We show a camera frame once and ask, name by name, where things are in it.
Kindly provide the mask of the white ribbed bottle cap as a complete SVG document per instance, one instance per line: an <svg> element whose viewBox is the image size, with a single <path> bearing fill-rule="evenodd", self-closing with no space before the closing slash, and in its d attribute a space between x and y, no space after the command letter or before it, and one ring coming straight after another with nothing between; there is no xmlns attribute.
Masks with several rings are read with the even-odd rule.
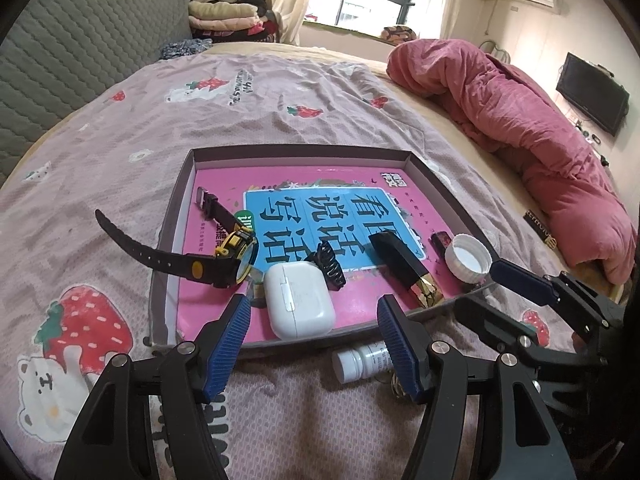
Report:
<svg viewBox="0 0 640 480"><path fill-rule="evenodd" d="M451 274L465 284L475 285L486 278L492 265L485 245L469 234L455 235L445 250Z"/></svg>

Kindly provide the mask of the black gold perfume bottle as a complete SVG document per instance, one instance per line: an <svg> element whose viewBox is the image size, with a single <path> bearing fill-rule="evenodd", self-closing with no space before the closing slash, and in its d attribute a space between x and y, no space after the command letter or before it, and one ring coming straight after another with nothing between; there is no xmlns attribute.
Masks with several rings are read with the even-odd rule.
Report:
<svg viewBox="0 0 640 480"><path fill-rule="evenodd" d="M369 240L390 273L416 297L422 307L435 307L444 299L430 271L394 232L377 232L371 234Z"/></svg>

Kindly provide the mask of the black hair clip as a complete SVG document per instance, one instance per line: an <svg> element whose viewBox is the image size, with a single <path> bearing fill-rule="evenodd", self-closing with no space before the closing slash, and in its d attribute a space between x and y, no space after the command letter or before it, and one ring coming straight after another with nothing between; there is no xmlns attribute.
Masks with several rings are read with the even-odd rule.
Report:
<svg viewBox="0 0 640 480"><path fill-rule="evenodd" d="M330 289L340 290L346 285L344 271L332 246L326 240L318 244L317 250L309 254L306 261L314 264L322 272Z"/></svg>

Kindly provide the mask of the white earbuds case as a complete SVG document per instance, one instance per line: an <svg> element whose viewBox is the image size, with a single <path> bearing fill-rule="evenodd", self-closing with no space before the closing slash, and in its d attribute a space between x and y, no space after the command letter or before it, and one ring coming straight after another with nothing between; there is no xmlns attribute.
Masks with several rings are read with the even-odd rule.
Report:
<svg viewBox="0 0 640 480"><path fill-rule="evenodd" d="M281 340L328 334L336 314L324 275L313 263L296 261L270 266L264 276L268 318Z"/></svg>

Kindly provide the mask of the black yellow wrist watch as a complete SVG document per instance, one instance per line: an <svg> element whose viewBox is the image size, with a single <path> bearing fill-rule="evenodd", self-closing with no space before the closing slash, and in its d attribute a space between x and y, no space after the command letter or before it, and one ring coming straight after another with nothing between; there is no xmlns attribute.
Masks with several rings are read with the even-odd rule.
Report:
<svg viewBox="0 0 640 480"><path fill-rule="evenodd" d="M195 205L204 221L222 229L224 238L218 243L214 237L212 248L185 254L142 244L115 226L99 209L94 215L100 228L123 252L153 271L218 289L238 286L248 277L257 258L259 243L255 231L201 186L195 193Z"/></svg>

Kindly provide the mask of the black gold labelled box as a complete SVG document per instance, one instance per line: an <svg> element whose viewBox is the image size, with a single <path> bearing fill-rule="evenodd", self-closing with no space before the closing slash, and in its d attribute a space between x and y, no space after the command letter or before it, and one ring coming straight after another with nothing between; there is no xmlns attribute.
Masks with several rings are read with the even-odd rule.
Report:
<svg viewBox="0 0 640 480"><path fill-rule="evenodd" d="M526 211L524 214L524 220L535 231L536 235L544 242L544 244L551 249L558 248L558 242L556 239L532 210Z"/></svg>

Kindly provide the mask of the pink crumpled duvet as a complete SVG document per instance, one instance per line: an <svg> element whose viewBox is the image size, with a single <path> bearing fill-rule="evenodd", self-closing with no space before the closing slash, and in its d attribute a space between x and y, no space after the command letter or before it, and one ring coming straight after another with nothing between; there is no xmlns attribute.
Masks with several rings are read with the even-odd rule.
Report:
<svg viewBox="0 0 640 480"><path fill-rule="evenodd" d="M597 261L610 283L626 283L634 222L592 148L532 78L460 39L401 44L386 72L520 176L569 266Z"/></svg>

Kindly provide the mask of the white pill bottle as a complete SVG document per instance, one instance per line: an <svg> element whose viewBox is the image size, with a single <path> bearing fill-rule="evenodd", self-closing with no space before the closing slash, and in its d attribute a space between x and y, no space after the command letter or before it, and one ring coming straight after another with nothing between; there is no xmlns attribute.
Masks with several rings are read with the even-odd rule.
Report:
<svg viewBox="0 0 640 480"><path fill-rule="evenodd" d="M386 373L393 362L385 342L378 341L334 351L332 366L338 382L346 385Z"/></svg>

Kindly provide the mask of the shallow grey cardboard tray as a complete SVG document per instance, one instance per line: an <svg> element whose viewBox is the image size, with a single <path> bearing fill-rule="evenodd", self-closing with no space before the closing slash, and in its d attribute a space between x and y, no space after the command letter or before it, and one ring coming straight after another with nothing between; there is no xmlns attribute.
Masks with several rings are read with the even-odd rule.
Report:
<svg viewBox="0 0 640 480"><path fill-rule="evenodd" d="M376 304L386 294L419 320L431 316L384 268L370 243L374 233L394 232L447 299L463 295L465 286L432 236L483 237L477 215L459 203L435 165L406 151L311 144L197 148L177 174L158 248L208 255L222 242L221 227L198 208L200 191L214 194L255 231L257 275L308 257L320 243L332 246L346 284L332 292L335 324L318 338L322 346L373 336Z"/></svg>

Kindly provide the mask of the strawberry print bed sheet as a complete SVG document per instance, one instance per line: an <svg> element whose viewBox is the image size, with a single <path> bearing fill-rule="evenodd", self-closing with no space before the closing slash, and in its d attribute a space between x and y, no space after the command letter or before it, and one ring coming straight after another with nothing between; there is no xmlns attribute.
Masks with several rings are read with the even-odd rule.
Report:
<svg viewBox="0 0 640 480"><path fill-rule="evenodd" d="M160 234L194 148L359 145L417 154L444 179L499 255L538 273L563 269L466 156L470 140L434 106L361 61L202 54L158 62L49 133L1 191L1 431L25 469L53 476L63 431L21 399L41 364L36 333L75 285L103 292L134 334L149 326L151 273L101 231L102 211L146 244ZM379 382L340 387L326 358L246 361L227 390L235 479L396 479L420 408Z"/></svg>

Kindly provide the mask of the pink blue children's book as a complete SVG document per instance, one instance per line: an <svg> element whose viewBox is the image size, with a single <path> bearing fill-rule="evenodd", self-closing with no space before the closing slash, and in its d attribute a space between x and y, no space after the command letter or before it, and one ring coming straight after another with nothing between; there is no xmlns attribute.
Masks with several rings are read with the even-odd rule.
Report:
<svg viewBox="0 0 640 480"><path fill-rule="evenodd" d="M346 328L371 322L378 297L392 292L405 310L418 305L373 251L369 236L395 232L430 271L445 298L462 294L431 244L434 232L459 233L457 217L422 174L390 167L271 166L194 169L183 193L179 228L182 252L220 243L222 229L203 220L195 205L201 186L253 227L259 249L255 268L306 258L322 240L329 242L346 275L346 285L332 292L335 325Z"/></svg>

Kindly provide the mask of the patterned bag on sill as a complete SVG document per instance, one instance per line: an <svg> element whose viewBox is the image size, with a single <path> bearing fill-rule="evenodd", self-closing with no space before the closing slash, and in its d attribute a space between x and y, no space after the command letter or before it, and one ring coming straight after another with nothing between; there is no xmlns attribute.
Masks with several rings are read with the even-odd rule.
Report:
<svg viewBox="0 0 640 480"><path fill-rule="evenodd" d="M385 27L380 35L380 39L386 42L386 44L392 44L393 46L399 46L405 42L416 40L418 36L416 33L406 25L394 25Z"/></svg>

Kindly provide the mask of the dark blue floral cloth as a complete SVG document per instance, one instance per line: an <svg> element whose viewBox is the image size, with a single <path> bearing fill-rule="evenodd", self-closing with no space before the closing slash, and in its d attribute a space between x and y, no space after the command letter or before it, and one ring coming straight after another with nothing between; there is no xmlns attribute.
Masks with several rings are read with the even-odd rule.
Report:
<svg viewBox="0 0 640 480"><path fill-rule="evenodd" d="M185 39L171 44L166 44L160 49L160 58L162 60L171 60L172 58L182 58L200 54L208 50L213 45L210 39Z"/></svg>

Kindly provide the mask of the stack of folded blankets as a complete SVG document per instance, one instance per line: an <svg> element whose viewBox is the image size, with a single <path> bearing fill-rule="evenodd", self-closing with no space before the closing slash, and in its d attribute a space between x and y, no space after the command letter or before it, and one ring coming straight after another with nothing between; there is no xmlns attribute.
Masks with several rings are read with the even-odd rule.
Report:
<svg viewBox="0 0 640 480"><path fill-rule="evenodd" d="M278 42L277 13L267 0L192 0L188 5L194 39L224 42Z"/></svg>

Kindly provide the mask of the black wall television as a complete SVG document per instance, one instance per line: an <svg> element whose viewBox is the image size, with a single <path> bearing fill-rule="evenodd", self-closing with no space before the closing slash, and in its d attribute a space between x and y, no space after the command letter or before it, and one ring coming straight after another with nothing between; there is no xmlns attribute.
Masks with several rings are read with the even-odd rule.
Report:
<svg viewBox="0 0 640 480"><path fill-rule="evenodd" d="M555 90L606 133L620 131L629 93L609 72L568 52Z"/></svg>

